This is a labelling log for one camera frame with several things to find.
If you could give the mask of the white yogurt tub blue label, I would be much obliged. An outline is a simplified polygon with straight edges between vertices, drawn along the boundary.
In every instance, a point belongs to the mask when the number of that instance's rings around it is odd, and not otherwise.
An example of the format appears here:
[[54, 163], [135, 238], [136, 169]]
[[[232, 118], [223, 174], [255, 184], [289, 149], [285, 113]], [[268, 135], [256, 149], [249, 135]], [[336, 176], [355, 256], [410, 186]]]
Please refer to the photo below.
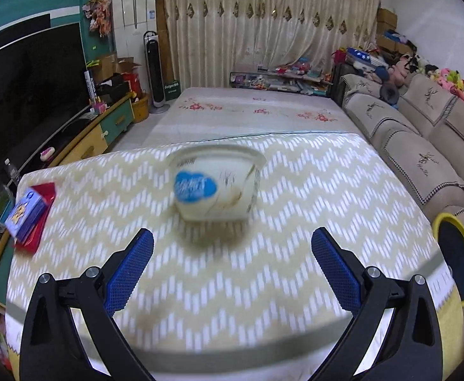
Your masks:
[[238, 144], [199, 144], [168, 157], [176, 208], [188, 222], [244, 221], [254, 208], [261, 152]]

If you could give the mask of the yellow rimmed black trash bin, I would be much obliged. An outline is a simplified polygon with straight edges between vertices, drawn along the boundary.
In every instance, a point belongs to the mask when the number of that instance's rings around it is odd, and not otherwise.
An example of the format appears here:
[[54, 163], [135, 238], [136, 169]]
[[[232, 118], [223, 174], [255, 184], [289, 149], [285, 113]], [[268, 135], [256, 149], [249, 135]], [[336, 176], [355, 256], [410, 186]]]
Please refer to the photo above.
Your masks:
[[464, 308], [464, 224], [455, 215], [441, 212], [432, 222], [432, 231]]

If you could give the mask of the blue card box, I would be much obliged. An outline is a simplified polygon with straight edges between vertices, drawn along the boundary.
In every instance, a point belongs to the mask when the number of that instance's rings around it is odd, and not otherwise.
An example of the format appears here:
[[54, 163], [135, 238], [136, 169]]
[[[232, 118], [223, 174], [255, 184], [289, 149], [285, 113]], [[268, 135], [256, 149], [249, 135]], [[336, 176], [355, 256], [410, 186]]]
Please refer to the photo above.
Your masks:
[[42, 197], [32, 188], [28, 188], [5, 221], [5, 227], [12, 237], [24, 241], [44, 206]]

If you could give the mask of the red tray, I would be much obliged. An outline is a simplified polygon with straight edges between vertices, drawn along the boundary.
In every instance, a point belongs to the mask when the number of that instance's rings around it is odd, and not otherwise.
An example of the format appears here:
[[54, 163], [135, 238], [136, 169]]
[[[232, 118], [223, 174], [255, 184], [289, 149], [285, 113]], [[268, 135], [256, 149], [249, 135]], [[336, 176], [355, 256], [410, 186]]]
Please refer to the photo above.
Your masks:
[[39, 248], [42, 240], [42, 233], [50, 213], [50, 209], [56, 198], [56, 188], [54, 182], [42, 183], [31, 187], [37, 194], [42, 197], [45, 203], [44, 208], [40, 211], [36, 222], [33, 223], [30, 234], [24, 241], [15, 241], [15, 248], [33, 256]]

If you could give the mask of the patterned yellow white tablecloth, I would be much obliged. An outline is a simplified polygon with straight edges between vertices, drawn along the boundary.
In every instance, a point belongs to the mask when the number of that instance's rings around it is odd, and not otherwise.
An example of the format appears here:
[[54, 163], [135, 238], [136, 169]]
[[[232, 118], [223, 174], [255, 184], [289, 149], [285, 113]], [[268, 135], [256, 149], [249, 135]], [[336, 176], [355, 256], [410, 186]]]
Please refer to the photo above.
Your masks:
[[115, 321], [144, 366], [164, 380], [303, 380], [338, 341], [343, 311], [311, 253], [315, 229], [385, 275], [427, 278], [443, 373], [464, 359], [458, 290], [432, 227], [377, 152], [352, 133], [244, 136], [266, 157], [247, 220], [187, 223], [174, 205], [171, 145], [108, 153], [24, 176], [56, 198], [32, 256], [15, 252], [6, 342], [17, 361], [37, 278], [80, 275], [153, 233], [151, 260]]

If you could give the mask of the clear water bottle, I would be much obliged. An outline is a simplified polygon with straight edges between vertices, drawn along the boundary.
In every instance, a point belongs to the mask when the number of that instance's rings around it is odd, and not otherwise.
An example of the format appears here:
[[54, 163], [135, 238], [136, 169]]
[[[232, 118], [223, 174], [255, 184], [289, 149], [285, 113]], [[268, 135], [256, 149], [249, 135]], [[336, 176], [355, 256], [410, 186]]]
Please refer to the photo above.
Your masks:
[[21, 180], [21, 176], [17, 167], [9, 160], [9, 158], [4, 160], [4, 166], [12, 182], [15, 185], [18, 185]]

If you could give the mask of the beige sectional sofa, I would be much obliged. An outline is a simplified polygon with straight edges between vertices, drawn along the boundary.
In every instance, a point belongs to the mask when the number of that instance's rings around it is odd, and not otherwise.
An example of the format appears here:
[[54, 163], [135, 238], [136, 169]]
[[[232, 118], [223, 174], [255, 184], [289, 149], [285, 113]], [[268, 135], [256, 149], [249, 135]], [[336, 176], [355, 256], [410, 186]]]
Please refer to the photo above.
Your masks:
[[447, 212], [464, 224], [464, 102], [421, 74], [401, 87], [395, 104], [381, 91], [380, 84], [347, 74], [333, 99], [428, 220]]

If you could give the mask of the large black television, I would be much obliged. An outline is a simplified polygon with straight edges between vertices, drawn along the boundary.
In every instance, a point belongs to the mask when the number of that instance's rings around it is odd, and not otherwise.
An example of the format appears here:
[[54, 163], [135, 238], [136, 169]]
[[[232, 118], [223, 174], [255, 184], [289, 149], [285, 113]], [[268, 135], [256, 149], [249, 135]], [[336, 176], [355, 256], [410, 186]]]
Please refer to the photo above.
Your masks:
[[0, 48], [0, 184], [89, 104], [80, 26], [60, 25]]

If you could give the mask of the black tower fan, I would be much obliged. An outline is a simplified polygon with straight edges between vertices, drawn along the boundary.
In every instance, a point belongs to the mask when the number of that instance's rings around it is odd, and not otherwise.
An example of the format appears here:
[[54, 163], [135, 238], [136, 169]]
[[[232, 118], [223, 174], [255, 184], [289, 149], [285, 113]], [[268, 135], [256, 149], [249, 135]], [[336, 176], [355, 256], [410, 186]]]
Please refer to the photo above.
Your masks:
[[147, 78], [152, 98], [151, 114], [164, 114], [170, 105], [165, 99], [165, 87], [159, 52], [159, 36], [153, 30], [147, 30], [143, 35], [144, 53], [146, 58]]

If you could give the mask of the floral white mattress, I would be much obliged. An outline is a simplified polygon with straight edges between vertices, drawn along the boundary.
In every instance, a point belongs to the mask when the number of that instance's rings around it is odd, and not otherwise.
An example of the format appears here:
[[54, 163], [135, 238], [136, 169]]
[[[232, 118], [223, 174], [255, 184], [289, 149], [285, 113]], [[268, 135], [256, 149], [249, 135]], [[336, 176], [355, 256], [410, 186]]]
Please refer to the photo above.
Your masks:
[[345, 112], [326, 97], [192, 87], [162, 115], [142, 145], [306, 131], [359, 133]]

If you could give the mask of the pile of plush toys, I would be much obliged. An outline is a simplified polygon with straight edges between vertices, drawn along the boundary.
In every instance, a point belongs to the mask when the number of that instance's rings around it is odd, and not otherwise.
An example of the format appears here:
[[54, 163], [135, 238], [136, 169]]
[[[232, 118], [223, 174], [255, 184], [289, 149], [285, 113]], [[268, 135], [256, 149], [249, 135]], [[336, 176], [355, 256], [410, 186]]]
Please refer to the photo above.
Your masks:
[[331, 86], [326, 95], [341, 106], [351, 95], [363, 93], [395, 108], [400, 96], [419, 75], [464, 102], [464, 79], [457, 70], [429, 63], [419, 56], [412, 42], [398, 46], [389, 40], [367, 50], [348, 46], [334, 52]]

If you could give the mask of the low shelf with toys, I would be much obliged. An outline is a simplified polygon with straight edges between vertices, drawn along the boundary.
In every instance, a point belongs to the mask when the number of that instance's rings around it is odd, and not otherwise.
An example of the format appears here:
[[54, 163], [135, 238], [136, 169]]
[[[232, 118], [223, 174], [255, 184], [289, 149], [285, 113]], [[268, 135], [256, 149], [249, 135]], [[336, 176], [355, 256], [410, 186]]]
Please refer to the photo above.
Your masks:
[[229, 86], [237, 89], [269, 90], [300, 94], [310, 97], [326, 97], [332, 87], [330, 76], [314, 69], [308, 58], [299, 58], [293, 64], [267, 69], [245, 66], [229, 74]]

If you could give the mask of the artificial flower decoration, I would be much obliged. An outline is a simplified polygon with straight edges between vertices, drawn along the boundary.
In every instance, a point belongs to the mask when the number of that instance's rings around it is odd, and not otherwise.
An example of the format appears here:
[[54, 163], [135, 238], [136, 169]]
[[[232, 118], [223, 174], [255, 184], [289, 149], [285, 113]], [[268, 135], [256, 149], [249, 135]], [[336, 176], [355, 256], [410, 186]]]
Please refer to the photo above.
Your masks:
[[111, 32], [111, 0], [88, 0], [83, 6], [84, 17], [89, 21], [91, 32], [97, 32], [100, 38]]

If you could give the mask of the white standing air conditioner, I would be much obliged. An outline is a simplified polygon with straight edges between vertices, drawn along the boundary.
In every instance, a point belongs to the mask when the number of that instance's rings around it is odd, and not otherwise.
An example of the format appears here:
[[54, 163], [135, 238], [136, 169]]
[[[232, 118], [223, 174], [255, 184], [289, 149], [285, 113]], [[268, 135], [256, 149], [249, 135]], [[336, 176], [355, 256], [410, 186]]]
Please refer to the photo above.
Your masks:
[[132, 58], [141, 88], [148, 92], [143, 36], [157, 31], [156, 0], [111, 0], [112, 24], [118, 58]]

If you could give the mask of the cream patterned curtain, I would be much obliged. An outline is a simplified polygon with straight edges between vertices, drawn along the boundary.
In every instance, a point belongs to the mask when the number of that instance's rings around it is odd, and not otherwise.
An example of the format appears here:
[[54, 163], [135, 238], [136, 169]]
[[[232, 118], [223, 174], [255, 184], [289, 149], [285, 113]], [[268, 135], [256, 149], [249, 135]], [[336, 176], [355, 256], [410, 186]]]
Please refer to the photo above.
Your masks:
[[380, 0], [164, 0], [174, 77], [183, 89], [226, 87], [238, 66], [302, 57], [330, 70], [337, 49], [365, 46]]

